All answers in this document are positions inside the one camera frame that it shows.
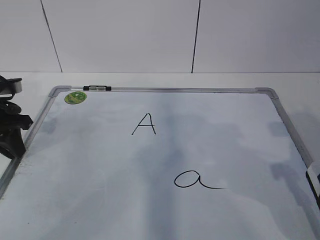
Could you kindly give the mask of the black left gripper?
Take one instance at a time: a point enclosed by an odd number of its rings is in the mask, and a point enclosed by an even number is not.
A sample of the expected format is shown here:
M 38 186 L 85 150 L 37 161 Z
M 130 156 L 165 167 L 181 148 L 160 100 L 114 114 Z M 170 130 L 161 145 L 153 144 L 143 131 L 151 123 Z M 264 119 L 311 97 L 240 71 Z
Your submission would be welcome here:
M 21 130 L 28 130 L 33 120 L 29 115 L 21 114 L 19 105 L 8 100 L 0 101 L 0 153 L 9 159 L 21 158 L 26 147 Z

